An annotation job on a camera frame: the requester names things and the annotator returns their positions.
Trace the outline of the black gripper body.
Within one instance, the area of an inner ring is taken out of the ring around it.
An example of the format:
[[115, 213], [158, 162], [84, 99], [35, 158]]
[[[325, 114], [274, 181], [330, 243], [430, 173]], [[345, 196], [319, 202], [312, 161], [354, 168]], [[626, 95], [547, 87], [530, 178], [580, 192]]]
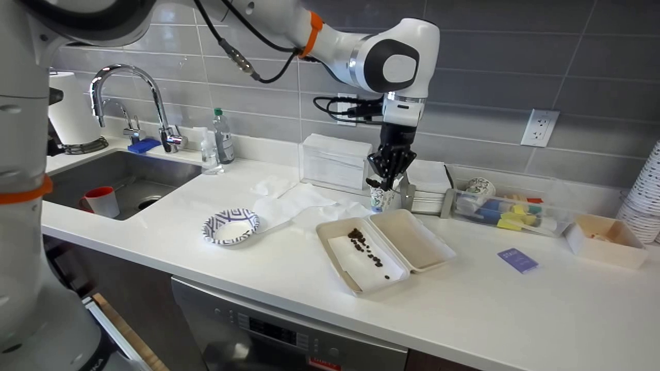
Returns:
[[418, 129], [412, 125], [383, 123], [380, 129], [380, 146], [367, 157], [370, 164], [387, 178], [393, 164], [412, 162], [418, 152], [412, 151]]

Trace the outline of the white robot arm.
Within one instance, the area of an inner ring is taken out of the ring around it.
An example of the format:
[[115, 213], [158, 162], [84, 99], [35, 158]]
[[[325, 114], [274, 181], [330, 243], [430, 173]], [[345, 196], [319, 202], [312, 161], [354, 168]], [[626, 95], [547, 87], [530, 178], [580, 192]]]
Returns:
[[[383, 190], [414, 161], [412, 140], [435, 75], [441, 31], [404, 16], [380, 34], [340, 31], [301, 0], [178, 0], [217, 34], [240, 24], [289, 59], [315, 61], [364, 91], [336, 120], [372, 123], [370, 164]], [[43, 250], [50, 59], [62, 46], [115, 47], [140, 40], [158, 0], [0, 0], [0, 371], [126, 370], [130, 360]]]

